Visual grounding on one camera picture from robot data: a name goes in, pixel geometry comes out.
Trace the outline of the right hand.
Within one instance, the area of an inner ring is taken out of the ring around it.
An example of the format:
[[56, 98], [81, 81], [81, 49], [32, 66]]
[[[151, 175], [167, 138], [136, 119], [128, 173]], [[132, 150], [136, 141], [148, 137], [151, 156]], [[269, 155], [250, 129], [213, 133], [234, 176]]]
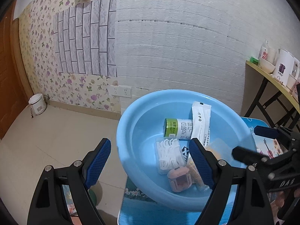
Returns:
[[286, 197], [288, 196], [289, 192], [290, 192], [290, 190], [284, 190], [284, 191], [277, 192], [275, 200], [271, 202], [271, 209], [272, 209], [274, 224], [282, 224], [283, 223], [282, 220], [278, 219], [277, 213], [279, 211], [279, 208], [281, 208], [284, 205], [284, 201], [285, 201]]

